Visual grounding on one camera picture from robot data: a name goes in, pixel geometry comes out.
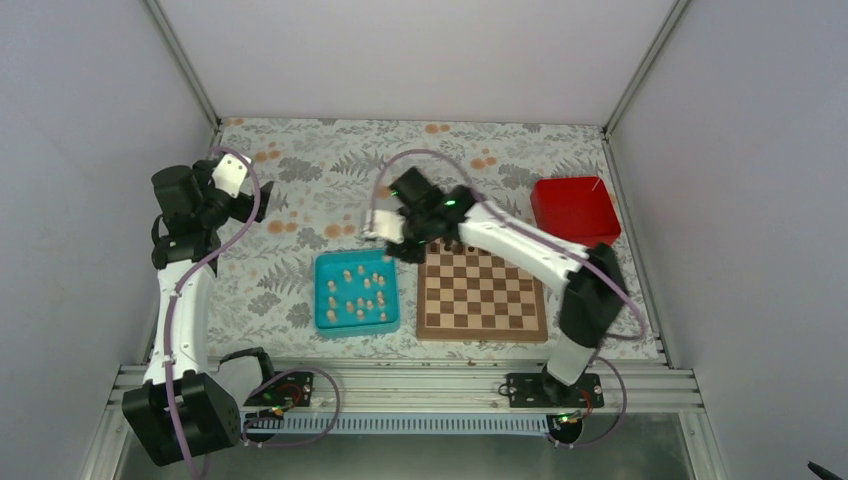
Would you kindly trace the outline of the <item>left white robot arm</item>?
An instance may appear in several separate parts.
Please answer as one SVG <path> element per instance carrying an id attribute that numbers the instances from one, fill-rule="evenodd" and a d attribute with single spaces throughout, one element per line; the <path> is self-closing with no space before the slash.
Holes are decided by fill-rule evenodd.
<path id="1" fill-rule="evenodd" d="M 190 464 L 236 445 L 241 407 L 266 404 L 278 391 L 263 348 L 227 354 L 210 370 L 207 347 L 218 259 L 234 244 L 218 231 L 238 221 L 240 239 L 262 221 L 273 185 L 260 185 L 250 159 L 233 153 L 165 168 L 151 182 L 161 210 L 151 228 L 159 311 L 147 370 L 121 408 L 155 465 Z"/>

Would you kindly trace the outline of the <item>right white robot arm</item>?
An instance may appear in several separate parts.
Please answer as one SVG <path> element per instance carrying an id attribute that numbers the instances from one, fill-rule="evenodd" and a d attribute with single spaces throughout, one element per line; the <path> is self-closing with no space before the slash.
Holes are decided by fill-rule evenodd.
<path id="1" fill-rule="evenodd" d="M 629 299 L 612 247 L 569 242 L 521 222 L 468 185 L 449 192 L 415 167 L 390 187 L 396 210 L 371 206 L 364 234 L 386 241 L 389 255 L 421 264 L 437 239 L 475 247 L 526 270 L 560 293 L 563 338 L 548 358 L 544 399 L 565 407 L 580 393 L 580 377 L 597 355 Z"/>

